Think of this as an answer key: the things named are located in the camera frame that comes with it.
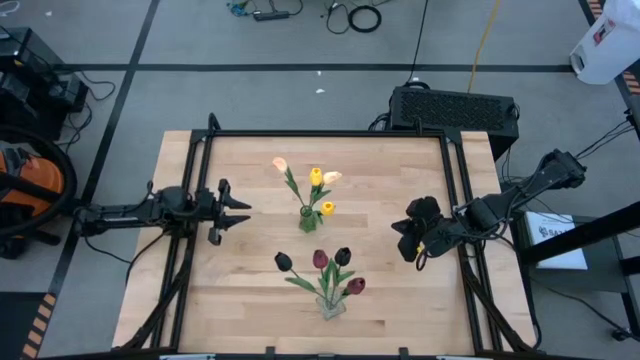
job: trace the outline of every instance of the glass vase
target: glass vase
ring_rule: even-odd
[[[341,297],[342,291],[336,289],[333,295],[333,302],[326,301],[325,298],[321,296],[316,298],[316,304],[320,307],[320,312],[322,312],[322,317],[324,317],[325,321],[329,321],[347,311],[347,306],[344,304],[344,301],[341,300]]]
[[[300,209],[300,224],[298,227],[307,234],[316,230],[316,218],[313,216],[313,209],[309,206],[303,206]]]

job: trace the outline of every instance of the yellow cable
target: yellow cable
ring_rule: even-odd
[[[500,0],[496,0],[496,3],[493,5],[493,10],[491,10],[491,17],[489,18],[489,23],[487,24],[487,28],[484,29],[484,34],[482,34],[482,40],[480,40],[480,47],[478,47],[478,51],[476,51],[476,60],[473,62],[473,68],[471,69],[471,80],[469,80],[469,87],[467,88],[467,94],[471,92],[471,87],[473,86],[473,80],[476,78],[476,67],[478,66],[478,59],[480,59],[480,53],[482,52],[482,47],[484,46],[484,42],[487,40],[489,36],[489,31],[491,31],[491,25],[493,25],[493,21],[496,19],[496,15],[498,15],[498,8],[500,7]]]

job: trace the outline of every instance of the power strip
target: power strip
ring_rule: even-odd
[[[269,20],[278,20],[278,19],[288,19],[289,12],[288,11],[273,11],[268,13],[262,12],[254,12],[253,18],[256,21],[269,21]]]

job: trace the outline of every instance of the white container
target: white container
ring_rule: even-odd
[[[640,0],[608,0],[569,58],[578,79],[596,85],[640,59]]]

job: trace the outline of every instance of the tulip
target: tulip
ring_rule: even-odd
[[[359,295],[364,290],[366,283],[363,278],[355,278],[347,283],[347,290],[349,295]]]
[[[287,254],[279,252],[274,260],[278,265],[278,269],[282,272],[287,272],[293,267],[293,262],[291,262],[291,258]]]
[[[349,265],[349,261],[351,261],[351,250],[349,250],[349,248],[340,248],[333,259],[336,264],[340,266],[347,266]]]
[[[289,165],[287,165],[287,161],[281,157],[273,158],[273,166],[275,166],[278,169],[278,171],[280,171],[283,174],[287,171],[287,168],[289,167]]]
[[[329,185],[332,182],[340,179],[342,177],[342,174],[337,172],[337,171],[330,171],[326,174],[324,174],[324,176],[322,177],[322,181],[324,182],[325,185]]]
[[[309,179],[311,180],[311,185],[320,186],[320,184],[322,184],[322,170],[319,168],[311,169]]]
[[[325,202],[324,204],[322,204],[322,207],[320,208],[320,212],[324,216],[331,216],[335,211],[336,211],[336,206],[333,205],[331,201]]]
[[[313,266],[316,269],[322,269],[329,264],[329,257],[325,254],[324,250],[316,250],[313,253]]]

